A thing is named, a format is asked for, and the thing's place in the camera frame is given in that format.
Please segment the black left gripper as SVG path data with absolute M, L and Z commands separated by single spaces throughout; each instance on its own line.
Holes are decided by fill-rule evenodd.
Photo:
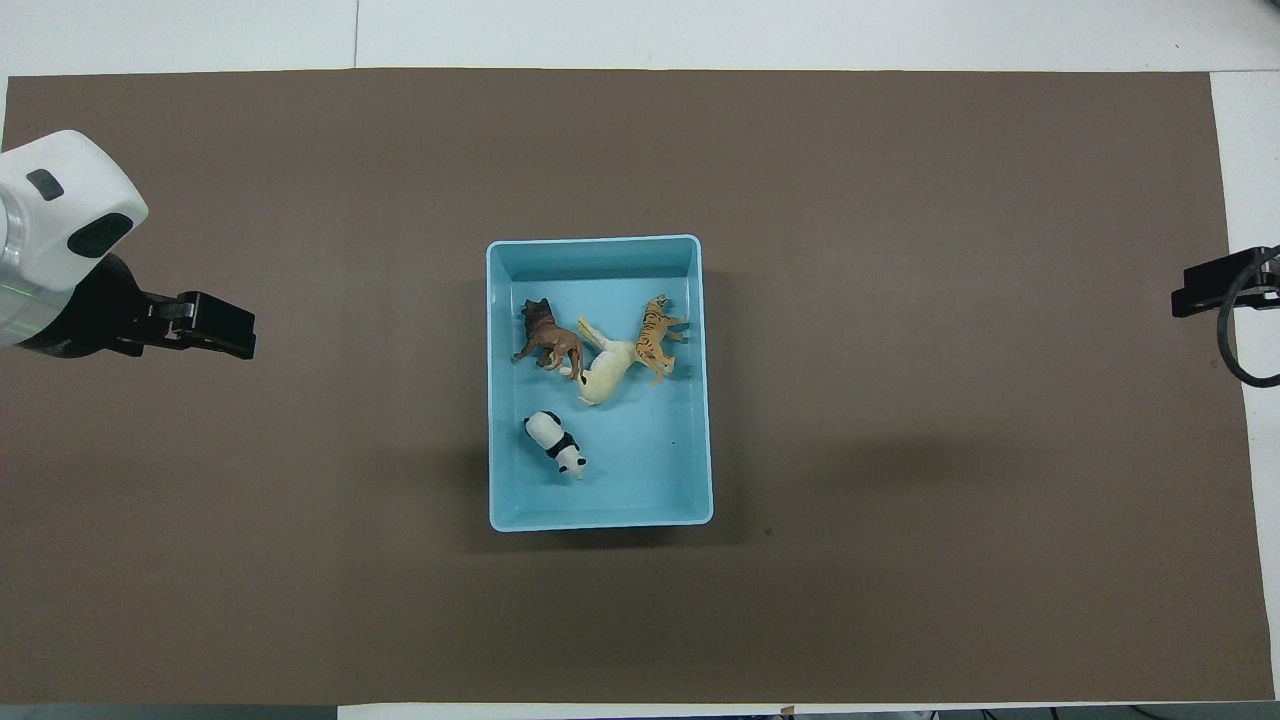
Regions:
M 143 316 L 147 346 L 186 348 L 188 342 L 239 360 L 255 357 L 253 313 L 205 292 L 183 292 L 180 300 L 147 297 L 116 255 L 105 256 L 77 284 L 58 316 L 20 347 L 59 359 L 87 357 L 102 350 L 140 357 L 143 346 L 131 341 L 131 332 Z M 180 336 L 174 332 L 178 320 Z

